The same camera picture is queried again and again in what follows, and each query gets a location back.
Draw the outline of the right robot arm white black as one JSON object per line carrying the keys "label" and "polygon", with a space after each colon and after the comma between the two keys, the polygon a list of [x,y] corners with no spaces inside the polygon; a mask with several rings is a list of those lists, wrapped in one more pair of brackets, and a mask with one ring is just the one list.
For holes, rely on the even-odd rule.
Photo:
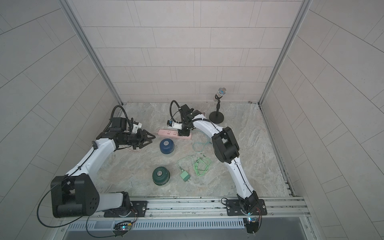
{"label": "right robot arm white black", "polygon": [[207,119],[200,111],[170,103],[170,117],[167,125],[178,130],[178,135],[188,136],[198,129],[211,138],[217,159],[224,163],[235,183],[239,206],[245,215],[262,214],[263,204],[249,183],[240,160],[240,147],[231,128],[220,127]]}

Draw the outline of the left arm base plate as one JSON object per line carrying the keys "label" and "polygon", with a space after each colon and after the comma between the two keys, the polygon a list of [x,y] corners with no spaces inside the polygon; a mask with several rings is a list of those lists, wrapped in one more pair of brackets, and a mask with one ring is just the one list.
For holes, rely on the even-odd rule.
{"label": "left arm base plate", "polygon": [[141,218],[147,210],[147,201],[132,201],[127,207],[104,211],[104,218]]}

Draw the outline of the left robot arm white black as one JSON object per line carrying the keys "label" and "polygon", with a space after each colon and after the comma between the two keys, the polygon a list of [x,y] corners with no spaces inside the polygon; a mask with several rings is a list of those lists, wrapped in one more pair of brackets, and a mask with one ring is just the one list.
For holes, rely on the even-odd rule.
{"label": "left robot arm white black", "polygon": [[100,194],[94,179],[105,160],[125,147],[142,149],[152,143],[155,135],[142,129],[141,123],[111,116],[105,129],[92,142],[91,149],[75,167],[51,182],[51,200],[55,218],[91,216],[104,212],[112,217],[133,213],[127,192]]}

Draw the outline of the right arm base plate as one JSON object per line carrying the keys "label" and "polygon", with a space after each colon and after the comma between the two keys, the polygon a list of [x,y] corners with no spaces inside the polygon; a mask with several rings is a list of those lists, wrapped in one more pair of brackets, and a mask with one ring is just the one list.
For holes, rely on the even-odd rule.
{"label": "right arm base plate", "polygon": [[228,216],[266,216],[268,214],[263,199],[259,199],[255,205],[248,207],[246,203],[243,203],[240,200],[225,199],[222,201],[222,204],[226,206]]}

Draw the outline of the pink power strip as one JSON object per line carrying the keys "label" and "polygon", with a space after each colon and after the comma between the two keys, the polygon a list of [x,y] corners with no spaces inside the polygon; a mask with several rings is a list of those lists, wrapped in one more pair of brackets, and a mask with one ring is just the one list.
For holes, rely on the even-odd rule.
{"label": "pink power strip", "polygon": [[183,139],[183,140],[191,140],[192,136],[179,136],[177,131],[173,130],[159,130],[158,135],[166,138],[175,138],[175,139]]}

